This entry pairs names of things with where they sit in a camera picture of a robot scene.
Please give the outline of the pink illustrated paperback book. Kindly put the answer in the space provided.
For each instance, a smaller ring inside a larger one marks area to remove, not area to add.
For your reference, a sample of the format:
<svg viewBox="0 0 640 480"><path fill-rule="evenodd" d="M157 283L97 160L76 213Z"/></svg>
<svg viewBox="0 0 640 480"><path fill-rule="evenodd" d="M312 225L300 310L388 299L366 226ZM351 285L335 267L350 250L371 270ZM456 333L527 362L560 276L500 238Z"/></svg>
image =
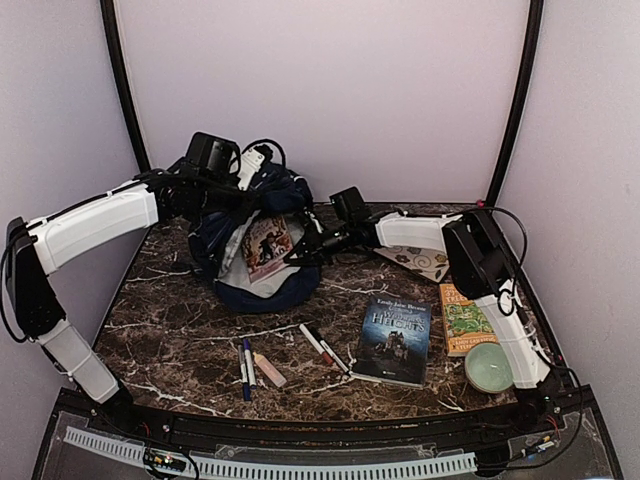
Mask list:
<svg viewBox="0 0 640 480"><path fill-rule="evenodd" d="M281 271L285 267L284 257L293 249L284 217L277 215L254 220L242 239L241 248L251 284Z"/></svg>

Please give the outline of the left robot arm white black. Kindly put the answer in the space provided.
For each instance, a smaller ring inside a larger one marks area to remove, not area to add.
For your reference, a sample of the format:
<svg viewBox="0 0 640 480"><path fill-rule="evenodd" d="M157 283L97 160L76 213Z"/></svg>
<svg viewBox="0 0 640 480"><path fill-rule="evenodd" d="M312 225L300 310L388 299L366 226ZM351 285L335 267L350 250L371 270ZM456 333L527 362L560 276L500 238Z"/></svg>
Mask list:
<svg viewBox="0 0 640 480"><path fill-rule="evenodd" d="M37 343L94 402L120 436L141 427L140 412L124 399L121 383L68 320L50 276L76 258L125 234L176 217L196 221L224 212L243 222L257 196L249 185L264 154L203 132L168 169L153 169L122 185L30 222L7 227L3 255L6 288L27 341Z"/></svg>

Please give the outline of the blue capped white pen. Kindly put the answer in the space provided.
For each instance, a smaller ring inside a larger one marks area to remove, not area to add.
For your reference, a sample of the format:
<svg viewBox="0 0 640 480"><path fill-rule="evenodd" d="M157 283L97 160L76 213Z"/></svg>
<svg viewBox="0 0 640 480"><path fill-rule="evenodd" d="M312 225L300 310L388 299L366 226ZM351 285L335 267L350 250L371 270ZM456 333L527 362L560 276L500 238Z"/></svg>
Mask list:
<svg viewBox="0 0 640 480"><path fill-rule="evenodd" d="M250 341L247 338L243 339L243 348L244 348L249 387L251 390L256 390L257 382L256 382L255 369L254 369L253 352L251 350Z"/></svg>

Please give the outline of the white marker red cap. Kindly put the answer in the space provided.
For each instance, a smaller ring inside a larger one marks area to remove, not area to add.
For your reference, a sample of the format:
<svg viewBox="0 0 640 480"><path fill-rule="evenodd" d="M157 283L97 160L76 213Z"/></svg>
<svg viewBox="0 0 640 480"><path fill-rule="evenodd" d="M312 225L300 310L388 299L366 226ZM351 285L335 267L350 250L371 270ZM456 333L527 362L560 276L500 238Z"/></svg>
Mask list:
<svg viewBox="0 0 640 480"><path fill-rule="evenodd" d="M300 324L299 325L299 329L300 331L303 333L303 335L305 336L305 338L311 343L311 345L314 347L314 349L321 355L321 357L323 358L323 360L328 364L328 365L333 365L334 364L334 360L333 358L330 356L330 354L324 349L324 347L321 345L321 343L316 339L316 337L311 333L311 331L304 325L304 324Z"/></svg>

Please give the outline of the pale peach highlighter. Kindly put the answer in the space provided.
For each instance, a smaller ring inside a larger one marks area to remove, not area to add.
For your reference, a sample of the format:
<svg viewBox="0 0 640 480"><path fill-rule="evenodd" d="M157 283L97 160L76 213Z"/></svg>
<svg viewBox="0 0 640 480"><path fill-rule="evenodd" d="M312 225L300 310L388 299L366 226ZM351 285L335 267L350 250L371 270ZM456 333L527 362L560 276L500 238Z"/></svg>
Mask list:
<svg viewBox="0 0 640 480"><path fill-rule="evenodd" d="M254 352L253 358L254 363L276 387L282 387L287 383L287 379L284 375L267 359L266 356Z"/></svg>

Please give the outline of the small green circuit board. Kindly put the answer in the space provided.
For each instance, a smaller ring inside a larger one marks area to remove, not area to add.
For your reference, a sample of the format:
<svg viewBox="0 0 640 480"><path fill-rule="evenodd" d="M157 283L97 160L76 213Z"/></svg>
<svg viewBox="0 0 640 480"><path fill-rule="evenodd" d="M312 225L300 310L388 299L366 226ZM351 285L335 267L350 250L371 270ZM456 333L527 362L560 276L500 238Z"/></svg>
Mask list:
<svg viewBox="0 0 640 480"><path fill-rule="evenodd" d="M142 457L143 465L151 472L181 474L188 462L180 455L158 449L146 449Z"/></svg>

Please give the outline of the grey slim pen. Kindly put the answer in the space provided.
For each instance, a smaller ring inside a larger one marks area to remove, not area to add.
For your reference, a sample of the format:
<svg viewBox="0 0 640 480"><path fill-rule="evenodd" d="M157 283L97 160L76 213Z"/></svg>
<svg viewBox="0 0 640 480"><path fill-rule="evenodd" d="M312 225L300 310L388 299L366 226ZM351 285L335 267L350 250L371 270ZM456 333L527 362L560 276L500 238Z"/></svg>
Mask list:
<svg viewBox="0 0 640 480"><path fill-rule="evenodd" d="M241 375L241 381L242 381L243 400L245 402L249 402L251 400L251 392L250 392L249 378L248 378L248 372L247 372L247 365L245 360L244 347L242 345L237 346L237 354L238 354L240 375Z"/></svg>

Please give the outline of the navy blue student backpack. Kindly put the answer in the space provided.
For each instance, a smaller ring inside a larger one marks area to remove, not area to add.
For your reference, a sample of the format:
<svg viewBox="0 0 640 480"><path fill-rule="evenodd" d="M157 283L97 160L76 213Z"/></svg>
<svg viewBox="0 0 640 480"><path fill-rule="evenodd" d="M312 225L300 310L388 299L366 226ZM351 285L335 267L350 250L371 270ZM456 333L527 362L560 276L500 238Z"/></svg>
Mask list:
<svg viewBox="0 0 640 480"><path fill-rule="evenodd" d="M306 180L263 161L240 186L259 195L248 219L238 223L216 212L190 226L191 256L218 299L237 313L278 313L308 300L321 280L318 266L293 266L305 224L321 226Z"/></svg>

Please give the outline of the black frame post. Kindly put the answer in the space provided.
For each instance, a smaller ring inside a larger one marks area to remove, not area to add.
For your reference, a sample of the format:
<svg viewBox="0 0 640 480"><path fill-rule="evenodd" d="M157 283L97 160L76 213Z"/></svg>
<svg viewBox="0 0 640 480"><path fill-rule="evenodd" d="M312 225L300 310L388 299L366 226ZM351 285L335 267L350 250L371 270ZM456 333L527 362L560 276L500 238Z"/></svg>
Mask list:
<svg viewBox="0 0 640 480"><path fill-rule="evenodd" d="M507 176L534 70L544 4L544 0L531 0L529 2L522 54L512 102L505 125L503 139L498 152L496 165L491 177L488 192L484 199L485 206L493 207L497 205Z"/></svg>
<svg viewBox="0 0 640 480"><path fill-rule="evenodd" d="M129 83L127 67L125 65L124 51L116 16L116 4L113 0L100 0L99 4L112 75L125 127L138 170L140 173L147 172L151 169L151 165L144 144Z"/></svg>

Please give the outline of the square floral ceramic plate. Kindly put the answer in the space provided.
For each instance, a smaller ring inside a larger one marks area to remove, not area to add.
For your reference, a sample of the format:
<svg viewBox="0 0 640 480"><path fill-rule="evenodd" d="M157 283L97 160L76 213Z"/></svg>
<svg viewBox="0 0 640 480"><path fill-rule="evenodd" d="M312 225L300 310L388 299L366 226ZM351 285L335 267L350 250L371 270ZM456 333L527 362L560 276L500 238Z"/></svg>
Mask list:
<svg viewBox="0 0 640 480"><path fill-rule="evenodd" d="M426 280L439 283L449 271L444 251L418 247L382 247L374 252Z"/></svg>

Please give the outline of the right black frame post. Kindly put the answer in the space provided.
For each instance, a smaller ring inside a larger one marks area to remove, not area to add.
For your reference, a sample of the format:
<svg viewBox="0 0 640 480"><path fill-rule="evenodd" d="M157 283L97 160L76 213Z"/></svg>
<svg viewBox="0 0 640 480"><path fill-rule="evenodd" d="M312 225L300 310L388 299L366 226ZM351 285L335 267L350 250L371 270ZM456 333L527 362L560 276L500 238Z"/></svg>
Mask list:
<svg viewBox="0 0 640 480"><path fill-rule="evenodd" d="M544 0L531 0L529 2L522 54L512 102L505 125L503 139L498 152L496 165L491 177L488 192L484 199L485 206L493 207L497 205L507 176L534 70L544 4Z"/></svg>

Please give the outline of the orange Treehouse paperback book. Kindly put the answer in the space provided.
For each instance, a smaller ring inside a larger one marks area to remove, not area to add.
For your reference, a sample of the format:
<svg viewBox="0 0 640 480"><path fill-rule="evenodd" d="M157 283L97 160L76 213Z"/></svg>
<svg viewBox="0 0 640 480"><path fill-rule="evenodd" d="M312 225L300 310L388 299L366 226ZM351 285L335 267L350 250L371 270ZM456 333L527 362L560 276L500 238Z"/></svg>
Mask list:
<svg viewBox="0 0 640 480"><path fill-rule="evenodd" d="M449 357L464 357L480 343L497 343L497 335L474 301L463 296L452 283L439 285Z"/></svg>

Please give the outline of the white marker black cap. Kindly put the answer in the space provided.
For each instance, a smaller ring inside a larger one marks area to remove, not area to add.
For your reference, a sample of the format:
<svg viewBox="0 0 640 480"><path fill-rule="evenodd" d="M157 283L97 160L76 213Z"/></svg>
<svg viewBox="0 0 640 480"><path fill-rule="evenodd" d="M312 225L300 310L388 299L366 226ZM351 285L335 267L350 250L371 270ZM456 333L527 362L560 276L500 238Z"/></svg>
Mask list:
<svg viewBox="0 0 640 480"><path fill-rule="evenodd" d="M334 360L338 367L346 374L351 375L349 367L343 362L338 354L329 346L326 340L321 336L320 332L314 327L310 328L311 335L321 345L322 349Z"/></svg>

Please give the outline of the black curved front rail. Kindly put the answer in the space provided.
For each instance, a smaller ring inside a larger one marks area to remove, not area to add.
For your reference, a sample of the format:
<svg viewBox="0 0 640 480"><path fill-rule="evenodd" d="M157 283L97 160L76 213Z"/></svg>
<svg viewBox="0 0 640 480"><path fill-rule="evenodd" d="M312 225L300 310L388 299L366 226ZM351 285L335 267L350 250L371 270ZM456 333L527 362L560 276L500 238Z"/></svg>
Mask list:
<svg viewBox="0 0 640 480"><path fill-rule="evenodd" d="M432 442L439 447L491 448L520 435L548 435L556 441L570 438L561 429L567 425L557 415L544 415L524 429L511 422L516 406L487 410L364 421L266 421L222 418L170 412L135 404L114 408L96 405L96 421L123 434L139 434L156 444L208 449L216 444L312 447L399 446L410 442Z"/></svg>

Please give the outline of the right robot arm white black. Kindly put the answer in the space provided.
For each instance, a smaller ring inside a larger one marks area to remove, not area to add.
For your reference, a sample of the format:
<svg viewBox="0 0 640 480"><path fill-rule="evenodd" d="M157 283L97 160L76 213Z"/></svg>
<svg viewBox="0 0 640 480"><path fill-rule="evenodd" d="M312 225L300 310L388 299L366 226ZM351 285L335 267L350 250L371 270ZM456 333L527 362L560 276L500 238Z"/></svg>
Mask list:
<svg viewBox="0 0 640 480"><path fill-rule="evenodd" d="M516 291L523 261L512 259L493 219L496 209L472 207L440 216L374 214L355 187L333 195L331 205L343 224L322 231L314 221L305 219L304 235L285 256L285 262L300 267L322 265L356 246L443 251L456 289L480 307L497 334L516 393L529 395L511 410L511 426L521 434L530 434L545 422L549 405L538 395L550 393L552 362L536 334L525 328L527 318Z"/></svg>

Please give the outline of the Wuthering Heights blue book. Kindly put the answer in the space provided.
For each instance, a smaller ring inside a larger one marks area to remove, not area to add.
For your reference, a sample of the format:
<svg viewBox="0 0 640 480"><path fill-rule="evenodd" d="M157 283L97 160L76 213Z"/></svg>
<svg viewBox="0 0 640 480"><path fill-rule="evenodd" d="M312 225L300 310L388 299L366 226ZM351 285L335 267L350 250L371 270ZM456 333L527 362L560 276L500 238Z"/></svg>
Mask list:
<svg viewBox="0 0 640 480"><path fill-rule="evenodd" d="M351 375L420 388L425 382L432 308L428 303L373 296L367 305Z"/></svg>

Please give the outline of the pale green ceramic bowl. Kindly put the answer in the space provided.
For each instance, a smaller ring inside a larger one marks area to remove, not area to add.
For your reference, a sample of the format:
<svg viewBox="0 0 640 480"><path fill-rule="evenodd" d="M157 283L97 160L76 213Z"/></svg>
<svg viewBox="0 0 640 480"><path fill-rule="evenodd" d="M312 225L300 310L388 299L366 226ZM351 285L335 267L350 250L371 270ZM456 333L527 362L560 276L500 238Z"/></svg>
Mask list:
<svg viewBox="0 0 640 480"><path fill-rule="evenodd" d="M513 386L513 374L503 348L492 342L474 346L465 357L465 374L471 385L484 393L497 394Z"/></svg>

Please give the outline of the left black frame post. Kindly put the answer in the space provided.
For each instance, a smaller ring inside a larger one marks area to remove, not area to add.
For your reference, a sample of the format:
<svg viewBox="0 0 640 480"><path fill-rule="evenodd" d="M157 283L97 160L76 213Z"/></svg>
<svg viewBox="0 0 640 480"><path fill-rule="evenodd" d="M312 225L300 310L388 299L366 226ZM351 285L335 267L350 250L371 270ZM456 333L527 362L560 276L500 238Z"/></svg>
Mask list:
<svg viewBox="0 0 640 480"><path fill-rule="evenodd" d="M125 127L138 170L140 173L147 172L151 169L151 165L144 144L129 83L127 67L125 65L124 51L116 16L116 4L113 0L100 0L99 4L112 75Z"/></svg>

